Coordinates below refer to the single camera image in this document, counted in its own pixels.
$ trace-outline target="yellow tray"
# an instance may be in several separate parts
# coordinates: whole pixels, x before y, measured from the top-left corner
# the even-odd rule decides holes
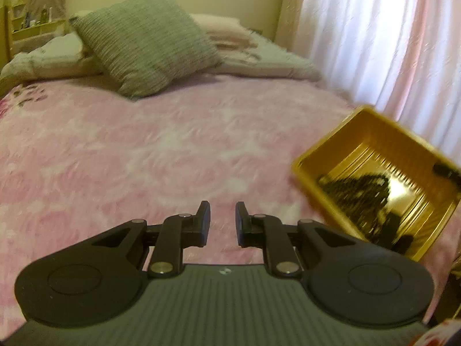
[[[386,174],[390,179],[387,209],[402,217],[397,237],[413,235],[405,255],[418,261],[461,199],[451,180],[433,173],[437,162],[458,170],[425,140],[365,106],[298,158],[292,170],[311,199],[325,211],[326,221],[362,240],[365,236],[323,192],[317,179],[324,174],[331,179]]]

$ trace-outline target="sheer curtain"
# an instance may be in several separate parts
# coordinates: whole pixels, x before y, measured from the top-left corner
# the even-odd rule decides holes
[[[461,0],[284,0],[276,42],[461,165]]]

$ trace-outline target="metal screw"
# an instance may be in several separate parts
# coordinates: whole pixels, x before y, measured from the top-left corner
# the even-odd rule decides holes
[[[173,264],[169,262],[156,262],[150,266],[150,270],[158,274],[169,273],[173,270]]]
[[[281,262],[276,265],[277,270],[281,273],[290,274],[299,270],[299,265],[293,262]]]

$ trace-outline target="green striped pillow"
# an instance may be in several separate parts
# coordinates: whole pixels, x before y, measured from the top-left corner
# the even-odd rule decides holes
[[[175,0],[127,0],[70,23],[130,99],[221,61],[216,46]]]

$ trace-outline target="pink blanket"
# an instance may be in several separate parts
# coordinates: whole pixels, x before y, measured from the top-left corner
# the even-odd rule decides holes
[[[0,102],[0,338],[24,321],[13,293],[23,267],[129,219],[161,223],[208,200],[208,244],[185,260],[261,262],[237,245],[235,203],[285,223],[319,219],[290,164],[351,112],[296,80],[198,76],[135,103],[103,77],[35,86]],[[437,295],[458,220],[425,257]]]

